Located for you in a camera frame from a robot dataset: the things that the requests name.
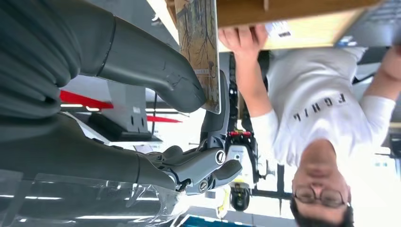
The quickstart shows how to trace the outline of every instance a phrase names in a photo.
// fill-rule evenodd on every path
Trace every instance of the laptop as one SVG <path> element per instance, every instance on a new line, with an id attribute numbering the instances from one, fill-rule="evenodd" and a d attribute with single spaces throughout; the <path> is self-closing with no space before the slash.
<path id="1" fill-rule="evenodd" d="M 401 44 L 401 0 L 386 0 L 367 10 L 336 46 L 383 47 Z"/>

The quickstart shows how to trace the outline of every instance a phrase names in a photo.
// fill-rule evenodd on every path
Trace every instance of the screw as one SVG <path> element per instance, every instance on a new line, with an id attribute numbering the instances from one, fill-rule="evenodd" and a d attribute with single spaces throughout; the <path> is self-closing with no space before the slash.
<path id="1" fill-rule="evenodd" d="M 202 180 L 199 184 L 199 192 L 204 193 L 208 188 L 208 182 L 206 180 Z"/>

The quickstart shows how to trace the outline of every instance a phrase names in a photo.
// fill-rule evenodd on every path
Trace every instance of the cable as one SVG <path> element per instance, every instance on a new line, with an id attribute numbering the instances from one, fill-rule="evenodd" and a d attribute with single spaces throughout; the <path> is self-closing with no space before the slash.
<path id="1" fill-rule="evenodd" d="M 155 92 L 155 101 L 153 102 L 153 117 L 156 117 L 157 93 Z M 155 121 L 152 121 L 152 137 L 155 133 Z"/>

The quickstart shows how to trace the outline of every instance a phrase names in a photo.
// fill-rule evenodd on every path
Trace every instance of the man's arm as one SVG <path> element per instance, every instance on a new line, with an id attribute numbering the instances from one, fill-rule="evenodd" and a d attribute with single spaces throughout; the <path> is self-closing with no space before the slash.
<path id="1" fill-rule="evenodd" d="M 248 107 L 258 149 L 263 151 L 260 155 L 262 159 L 273 160 L 273 142 L 279 122 L 271 106 L 258 63 L 259 52 L 267 40 L 266 29 L 264 25 L 257 25 L 255 28 L 242 26 L 238 29 L 219 30 L 218 35 L 221 42 L 234 52 L 236 83 Z"/>
<path id="2" fill-rule="evenodd" d="M 251 117 L 273 110 L 262 79 L 258 55 L 267 40 L 264 25 L 241 26 L 219 30 L 221 42 L 234 52 L 236 82 Z"/>
<path id="3" fill-rule="evenodd" d="M 401 49 L 395 46 L 385 55 L 380 69 L 360 102 L 370 125 L 374 145 L 380 146 L 387 136 L 400 91 Z"/>
<path id="4" fill-rule="evenodd" d="M 394 101 L 401 91 L 401 46 L 391 48 L 383 59 L 365 96 L 379 96 Z"/>
<path id="5" fill-rule="evenodd" d="M 263 83 L 259 63 L 236 61 L 235 66 L 238 90 L 244 98 L 249 115 L 259 117 L 270 113 L 273 107 Z"/>

